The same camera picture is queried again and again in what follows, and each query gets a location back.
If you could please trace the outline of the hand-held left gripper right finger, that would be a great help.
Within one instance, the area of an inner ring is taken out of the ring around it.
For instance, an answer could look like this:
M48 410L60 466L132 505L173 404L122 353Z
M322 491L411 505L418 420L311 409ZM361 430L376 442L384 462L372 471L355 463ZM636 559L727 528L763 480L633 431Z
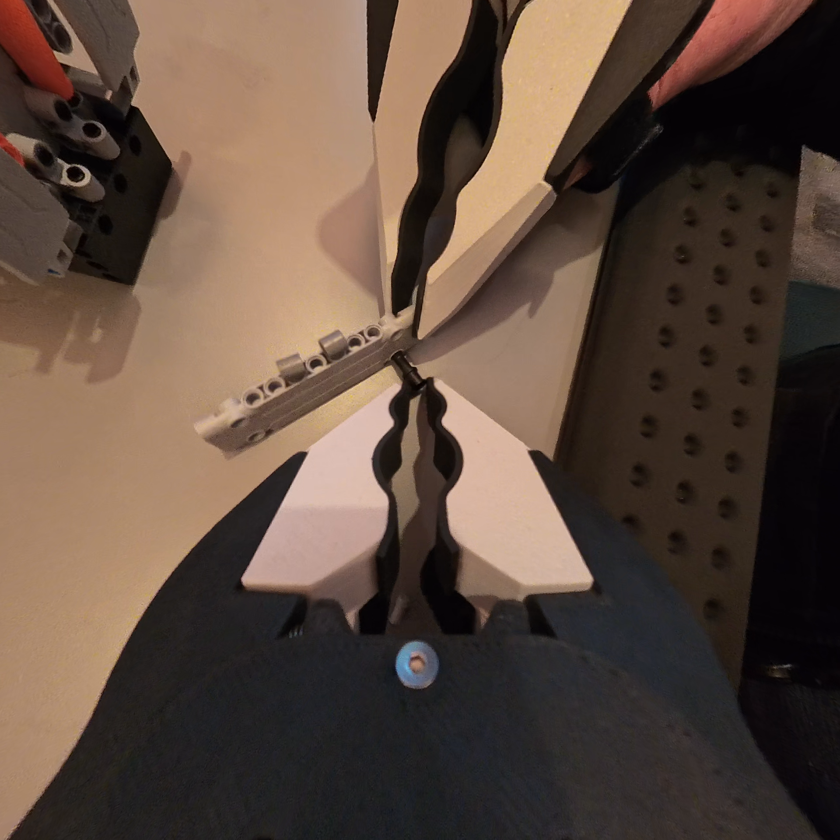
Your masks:
M499 602L591 590L537 453L441 380L425 404L439 476L425 599L440 629L475 632Z

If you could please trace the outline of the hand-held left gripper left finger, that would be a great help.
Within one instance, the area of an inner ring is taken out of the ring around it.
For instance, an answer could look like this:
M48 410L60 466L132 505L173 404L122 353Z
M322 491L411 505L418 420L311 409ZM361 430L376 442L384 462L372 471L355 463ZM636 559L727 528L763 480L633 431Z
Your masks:
M250 592L335 601L362 632L384 632L400 570L392 482L412 402L393 385L305 454L245 570Z

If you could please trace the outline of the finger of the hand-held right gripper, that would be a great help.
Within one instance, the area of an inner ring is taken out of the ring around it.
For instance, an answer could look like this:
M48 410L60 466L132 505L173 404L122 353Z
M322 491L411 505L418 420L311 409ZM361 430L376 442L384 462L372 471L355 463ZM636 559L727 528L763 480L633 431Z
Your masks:
M422 298L480 134L483 2L372 2L371 118L384 311Z
M519 6L497 62L486 151L458 191L451 235L416 305L418 339L450 320L554 204L547 170L631 5Z

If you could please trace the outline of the light grey holed brick beam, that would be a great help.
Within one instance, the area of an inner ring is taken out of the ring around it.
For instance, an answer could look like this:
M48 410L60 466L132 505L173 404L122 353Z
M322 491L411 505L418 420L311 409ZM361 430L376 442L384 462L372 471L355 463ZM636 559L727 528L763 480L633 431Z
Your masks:
M318 352L294 353L276 363L276 373L220 403L194 423L205 443L227 457L254 447L326 405L410 350L414 305L348 335L336 330L318 341Z

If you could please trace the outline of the black brick pin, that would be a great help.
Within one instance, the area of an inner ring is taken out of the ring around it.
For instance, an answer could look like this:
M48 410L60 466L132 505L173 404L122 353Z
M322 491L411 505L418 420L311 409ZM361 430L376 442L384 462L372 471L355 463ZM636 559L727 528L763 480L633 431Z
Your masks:
M404 386L412 393L417 394L426 385L426 379L410 360L404 350L395 352L390 359L392 367L400 375Z

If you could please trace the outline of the person's right hand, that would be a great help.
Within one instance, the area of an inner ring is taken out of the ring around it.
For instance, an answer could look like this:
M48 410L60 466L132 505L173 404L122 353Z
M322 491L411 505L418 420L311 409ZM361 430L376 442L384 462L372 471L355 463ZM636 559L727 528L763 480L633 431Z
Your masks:
M644 95L632 97L602 137L582 153L561 189L587 182L600 192L664 130L661 111L680 93L738 69L795 24L813 1L716 1Z

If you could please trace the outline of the black studded foam pad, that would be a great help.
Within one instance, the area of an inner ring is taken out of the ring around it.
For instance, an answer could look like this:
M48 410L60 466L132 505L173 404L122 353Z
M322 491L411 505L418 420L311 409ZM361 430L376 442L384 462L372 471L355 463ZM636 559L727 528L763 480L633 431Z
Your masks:
M734 688L800 160L795 145L677 150L626 178L559 445L667 574Z

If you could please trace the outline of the grey orange toy brick model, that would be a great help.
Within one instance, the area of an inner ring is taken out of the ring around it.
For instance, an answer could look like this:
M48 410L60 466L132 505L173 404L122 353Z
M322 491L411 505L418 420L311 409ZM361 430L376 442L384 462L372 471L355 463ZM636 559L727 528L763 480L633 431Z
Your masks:
M125 1L1 2L1 266L131 287L172 162L133 99Z

